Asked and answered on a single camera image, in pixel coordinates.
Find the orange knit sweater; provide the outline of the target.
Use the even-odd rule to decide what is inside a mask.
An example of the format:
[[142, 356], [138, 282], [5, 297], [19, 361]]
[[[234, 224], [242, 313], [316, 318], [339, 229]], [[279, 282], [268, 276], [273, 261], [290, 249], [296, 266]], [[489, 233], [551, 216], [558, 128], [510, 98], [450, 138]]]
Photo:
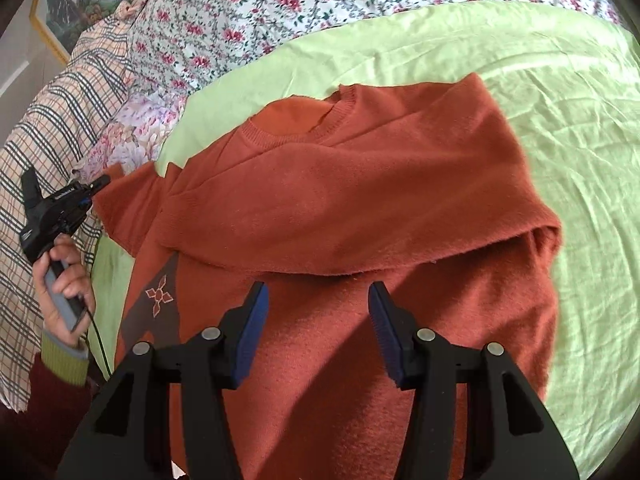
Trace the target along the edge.
[[224, 403], [249, 479], [387, 479], [411, 408], [371, 283], [453, 344], [503, 344], [544, 392], [561, 223], [479, 76], [273, 102], [159, 174], [118, 167], [93, 208], [134, 258], [117, 350], [189, 340], [257, 281], [269, 313]]

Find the plaid beige blanket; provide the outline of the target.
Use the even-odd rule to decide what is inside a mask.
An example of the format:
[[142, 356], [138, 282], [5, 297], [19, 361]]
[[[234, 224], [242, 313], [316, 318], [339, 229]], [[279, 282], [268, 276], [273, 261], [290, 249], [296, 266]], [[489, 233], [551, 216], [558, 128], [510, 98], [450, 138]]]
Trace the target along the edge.
[[35, 97], [1, 149], [1, 402], [26, 408], [29, 371], [40, 349], [41, 315], [20, 233], [26, 223], [21, 176], [34, 168], [49, 195], [74, 170], [129, 98], [129, 6], [85, 30], [70, 62]]

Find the pink floral pillow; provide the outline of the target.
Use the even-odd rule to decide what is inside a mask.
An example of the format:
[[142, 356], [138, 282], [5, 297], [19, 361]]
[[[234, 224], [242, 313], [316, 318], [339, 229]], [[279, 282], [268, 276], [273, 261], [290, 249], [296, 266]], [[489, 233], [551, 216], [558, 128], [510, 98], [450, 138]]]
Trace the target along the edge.
[[102, 130], [98, 142], [78, 162], [72, 175], [82, 183], [96, 180], [111, 166], [131, 174], [155, 162], [186, 108], [186, 97], [172, 92], [134, 92]]

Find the green bed sheet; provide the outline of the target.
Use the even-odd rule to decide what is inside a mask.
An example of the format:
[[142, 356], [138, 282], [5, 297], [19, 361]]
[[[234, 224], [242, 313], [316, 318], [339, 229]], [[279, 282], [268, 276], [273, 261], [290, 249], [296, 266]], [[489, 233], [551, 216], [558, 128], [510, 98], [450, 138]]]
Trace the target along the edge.
[[183, 164], [281, 96], [472, 72], [563, 222], [547, 405], [589, 476], [639, 403], [639, 47], [626, 29], [542, 4], [485, 1], [315, 32], [193, 93], [156, 166]]

